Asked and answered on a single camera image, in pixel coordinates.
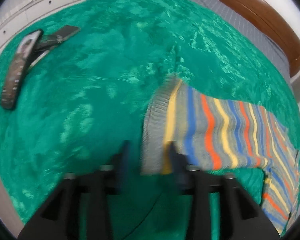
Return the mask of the striped knitted sweater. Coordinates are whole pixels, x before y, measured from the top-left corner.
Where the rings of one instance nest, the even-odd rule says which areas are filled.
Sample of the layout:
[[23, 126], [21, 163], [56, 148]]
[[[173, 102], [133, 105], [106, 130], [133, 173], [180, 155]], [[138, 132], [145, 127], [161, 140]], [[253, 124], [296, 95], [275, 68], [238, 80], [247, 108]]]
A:
[[171, 142], [190, 164], [205, 171], [261, 169], [262, 210], [279, 233], [292, 226], [298, 210], [299, 153], [288, 129], [263, 106], [213, 98], [180, 79], [170, 80], [147, 108], [143, 173], [171, 173]]

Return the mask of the green satin bedspread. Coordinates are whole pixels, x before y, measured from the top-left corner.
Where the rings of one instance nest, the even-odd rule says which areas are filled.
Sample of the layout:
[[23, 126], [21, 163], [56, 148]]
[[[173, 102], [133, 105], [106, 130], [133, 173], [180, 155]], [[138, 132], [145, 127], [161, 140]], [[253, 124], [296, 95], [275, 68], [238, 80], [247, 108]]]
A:
[[[0, 221], [17, 239], [67, 174], [108, 164], [125, 140], [122, 188], [108, 196], [113, 239], [186, 239], [192, 197], [181, 194], [173, 171], [142, 171], [147, 108], [173, 79], [213, 98], [263, 106], [288, 129], [300, 165], [290, 85], [237, 29], [190, 0], [88, 0], [36, 22], [0, 55], [0, 98], [21, 39], [65, 25], [81, 30], [27, 69], [14, 109], [0, 105]], [[261, 169], [205, 172], [232, 174], [262, 209]], [[297, 214], [279, 239], [300, 226]]]

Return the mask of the grey striped mattress sheet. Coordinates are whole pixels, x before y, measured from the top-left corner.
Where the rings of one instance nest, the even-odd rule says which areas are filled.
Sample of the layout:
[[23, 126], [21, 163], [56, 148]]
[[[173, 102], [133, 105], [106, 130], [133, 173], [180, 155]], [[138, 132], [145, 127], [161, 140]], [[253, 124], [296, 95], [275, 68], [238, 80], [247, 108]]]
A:
[[270, 37], [219, 0], [190, 1], [212, 10], [223, 20], [231, 24], [266, 56], [287, 82], [290, 82], [288, 59], [283, 50]]

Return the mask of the brown wooden headboard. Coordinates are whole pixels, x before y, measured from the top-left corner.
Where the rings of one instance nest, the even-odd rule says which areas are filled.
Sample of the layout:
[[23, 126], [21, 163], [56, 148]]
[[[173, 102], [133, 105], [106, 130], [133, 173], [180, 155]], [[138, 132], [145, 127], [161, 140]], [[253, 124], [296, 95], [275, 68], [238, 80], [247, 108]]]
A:
[[300, 39], [286, 20], [265, 0], [219, 0], [269, 36], [285, 53], [290, 77], [300, 71]]

